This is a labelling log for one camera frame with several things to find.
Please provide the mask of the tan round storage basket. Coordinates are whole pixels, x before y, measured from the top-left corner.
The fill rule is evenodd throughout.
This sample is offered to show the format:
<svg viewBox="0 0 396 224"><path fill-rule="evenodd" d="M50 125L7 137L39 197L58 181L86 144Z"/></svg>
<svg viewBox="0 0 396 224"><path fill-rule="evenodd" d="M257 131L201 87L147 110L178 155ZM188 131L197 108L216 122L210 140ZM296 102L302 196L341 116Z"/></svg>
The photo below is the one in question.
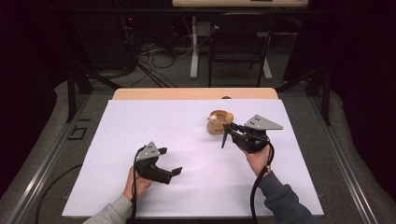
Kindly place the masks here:
<svg viewBox="0 0 396 224"><path fill-rule="evenodd" d="M207 119L207 131L210 134L223 134L223 124L225 123L225 116L227 112L225 110L214 110L212 111Z"/></svg>

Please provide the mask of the black metal stand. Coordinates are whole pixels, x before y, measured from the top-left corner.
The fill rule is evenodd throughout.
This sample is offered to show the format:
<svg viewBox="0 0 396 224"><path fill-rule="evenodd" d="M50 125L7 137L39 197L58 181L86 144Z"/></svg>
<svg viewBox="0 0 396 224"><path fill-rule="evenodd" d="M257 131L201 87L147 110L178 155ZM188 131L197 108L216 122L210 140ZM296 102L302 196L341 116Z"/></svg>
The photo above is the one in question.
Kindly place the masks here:
<svg viewBox="0 0 396 224"><path fill-rule="evenodd" d="M305 79L308 79L308 85L305 88L307 96L316 96L318 91L322 90L320 112L325 123L330 126L331 72L329 69L324 67L314 68L306 74L277 87L276 92L287 91Z"/></svg>
<svg viewBox="0 0 396 224"><path fill-rule="evenodd" d="M103 77L93 71L90 68L84 66L77 66L71 68L67 75L67 95L68 95L68 118L67 123L69 123L74 116L77 114L77 101L76 101L76 87L80 89L83 94L91 94L93 91L93 86L89 81L89 78L98 80L99 82L107 85L113 90L120 88L119 84Z"/></svg>

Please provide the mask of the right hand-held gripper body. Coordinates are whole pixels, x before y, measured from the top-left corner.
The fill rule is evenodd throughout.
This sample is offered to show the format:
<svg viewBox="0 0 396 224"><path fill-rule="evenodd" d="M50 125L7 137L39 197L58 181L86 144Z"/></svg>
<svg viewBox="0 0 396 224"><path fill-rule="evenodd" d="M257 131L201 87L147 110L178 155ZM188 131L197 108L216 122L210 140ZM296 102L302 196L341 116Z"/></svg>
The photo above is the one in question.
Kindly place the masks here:
<svg viewBox="0 0 396 224"><path fill-rule="evenodd" d="M270 144L269 130L282 130L283 126L260 115L254 115L243 124L244 131L234 131L236 144L249 153L260 152Z"/></svg>

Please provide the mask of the person's left hand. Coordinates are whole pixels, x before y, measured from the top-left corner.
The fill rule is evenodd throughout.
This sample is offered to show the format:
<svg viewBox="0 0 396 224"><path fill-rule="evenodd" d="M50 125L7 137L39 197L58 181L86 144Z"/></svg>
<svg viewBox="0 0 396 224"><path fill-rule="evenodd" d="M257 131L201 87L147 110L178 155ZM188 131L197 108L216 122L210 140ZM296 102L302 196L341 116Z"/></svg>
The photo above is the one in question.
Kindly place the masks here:
<svg viewBox="0 0 396 224"><path fill-rule="evenodd" d="M151 180L140 177L132 166L127 177L123 195L128 200L132 200L133 198L136 198L138 200L151 186L151 184Z"/></svg>

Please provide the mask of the black-handled makeup brush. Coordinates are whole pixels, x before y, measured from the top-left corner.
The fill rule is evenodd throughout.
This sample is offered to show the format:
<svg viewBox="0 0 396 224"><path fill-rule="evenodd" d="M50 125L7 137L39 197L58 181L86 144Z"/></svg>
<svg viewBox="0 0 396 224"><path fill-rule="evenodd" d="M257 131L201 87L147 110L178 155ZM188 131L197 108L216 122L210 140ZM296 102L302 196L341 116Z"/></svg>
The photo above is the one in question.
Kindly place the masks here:
<svg viewBox="0 0 396 224"><path fill-rule="evenodd" d="M227 113L225 116L225 123L223 124L223 137L222 137L221 147L225 146L225 142L226 142L227 136L228 136L228 130L232 123L233 123L233 114Z"/></svg>

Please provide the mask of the aluminium floor rail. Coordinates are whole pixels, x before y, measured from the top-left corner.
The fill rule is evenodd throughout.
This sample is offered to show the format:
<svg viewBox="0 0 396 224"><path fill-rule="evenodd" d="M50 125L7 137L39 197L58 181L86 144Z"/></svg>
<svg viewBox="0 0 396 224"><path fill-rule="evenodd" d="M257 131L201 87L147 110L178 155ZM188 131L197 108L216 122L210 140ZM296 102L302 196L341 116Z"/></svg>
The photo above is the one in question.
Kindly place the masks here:
<svg viewBox="0 0 396 224"><path fill-rule="evenodd" d="M67 136L90 98L89 94L80 95L75 116L67 121L67 98L65 95L58 95L49 121L22 168L0 199L0 210L3 211L0 224L19 224L24 221L58 160Z"/></svg>
<svg viewBox="0 0 396 224"><path fill-rule="evenodd" d="M361 216L361 219L364 224L378 224L375 214L372 210L372 207L368 203L368 200L361 188L361 185L358 182L357 177L353 173L349 162L347 161L347 157L344 153L342 146L340 145L331 125L329 125L321 115L321 101L316 97L309 98L309 102L312 105L316 116L320 120L320 124L322 129L327 135L331 143L331 152L334 156L337 167L341 173L341 176L346 183L346 187L349 191L349 194L357 207L357 210Z"/></svg>

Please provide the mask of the white table cover board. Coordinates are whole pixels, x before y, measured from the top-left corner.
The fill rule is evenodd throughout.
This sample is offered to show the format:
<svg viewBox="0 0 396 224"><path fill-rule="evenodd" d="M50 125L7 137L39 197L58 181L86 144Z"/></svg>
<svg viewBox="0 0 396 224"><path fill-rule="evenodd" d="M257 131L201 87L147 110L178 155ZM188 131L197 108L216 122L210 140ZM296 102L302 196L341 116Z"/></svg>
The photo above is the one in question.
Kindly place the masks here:
<svg viewBox="0 0 396 224"><path fill-rule="evenodd" d="M207 131L210 112L222 109L237 124L260 115L279 124L268 133L275 147L272 169L291 185L312 214L323 213L317 192L280 100L111 100L92 139L63 210L66 217L90 217L122 192L136 151L148 143L166 148L157 164L179 168L169 184L154 183L137 204L140 218L249 217L269 215L261 193L252 194L255 175L230 137Z"/></svg>

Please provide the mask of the black folding chair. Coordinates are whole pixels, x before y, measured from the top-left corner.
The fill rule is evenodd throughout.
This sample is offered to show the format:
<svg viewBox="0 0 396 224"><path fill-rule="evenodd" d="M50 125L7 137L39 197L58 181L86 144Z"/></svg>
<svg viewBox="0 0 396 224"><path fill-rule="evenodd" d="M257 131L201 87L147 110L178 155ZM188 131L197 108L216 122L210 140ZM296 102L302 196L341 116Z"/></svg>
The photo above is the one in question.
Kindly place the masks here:
<svg viewBox="0 0 396 224"><path fill-rule="evenodd" d="M213 63L249 63L260 65L257 87L264 76L264 62L276 20L259 12L228 12L210 23L208 86L212 86Z"/></svg>

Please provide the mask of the wooden desk with white legs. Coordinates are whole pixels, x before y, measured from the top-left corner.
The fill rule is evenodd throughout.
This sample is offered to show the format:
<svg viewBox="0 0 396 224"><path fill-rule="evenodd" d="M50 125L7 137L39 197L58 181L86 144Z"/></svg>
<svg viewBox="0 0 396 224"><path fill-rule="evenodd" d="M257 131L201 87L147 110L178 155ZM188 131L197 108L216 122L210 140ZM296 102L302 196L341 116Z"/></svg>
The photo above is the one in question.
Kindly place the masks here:
<svg viewBox="0 0 396 224"><path fill-rule="evenodd" d="M172 0L174 7L188 8L214 8L214 7L235 7L242 8L247 7L248 9L257 7L258 9L264 9L269 7L274 9L277 7L297 7L304 8L308 5L308 0ZM195 16L191 19L191 73L192 79L198 78L198 63L199 63L199 49L197 42L197 19Z"/></svg>

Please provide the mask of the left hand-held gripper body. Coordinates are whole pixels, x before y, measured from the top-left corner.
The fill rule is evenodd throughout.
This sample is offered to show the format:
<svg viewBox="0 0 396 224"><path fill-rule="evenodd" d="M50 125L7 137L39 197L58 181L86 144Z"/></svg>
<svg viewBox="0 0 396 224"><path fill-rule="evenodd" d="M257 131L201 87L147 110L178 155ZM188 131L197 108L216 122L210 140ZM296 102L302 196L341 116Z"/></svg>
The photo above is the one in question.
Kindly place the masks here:
<svg viewBox="0 0 396 224"><path fill-rule="evenodd" d="M160 156L161 154L156 145L153 142L149 142L137 150L134 157L134 168L143 178L169 184L173 177L172 173L156 165Z"/></svg>

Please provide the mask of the person's right hand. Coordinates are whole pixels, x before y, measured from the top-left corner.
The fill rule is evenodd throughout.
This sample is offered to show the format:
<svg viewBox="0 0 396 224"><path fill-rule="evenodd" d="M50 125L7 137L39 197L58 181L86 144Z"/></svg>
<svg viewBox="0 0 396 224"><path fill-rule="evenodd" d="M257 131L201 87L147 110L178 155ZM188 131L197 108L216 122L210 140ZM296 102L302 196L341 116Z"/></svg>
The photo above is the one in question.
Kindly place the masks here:
<svg viewBox="0 0 396 224"><path fill-rule="evenodd" d="M268 161L272 156L272 149L270 146L266 146L260 152L248 153L242 149L242 152L247 158L247 162L255 175L259 175L260 172L268 165Z"/></svg>

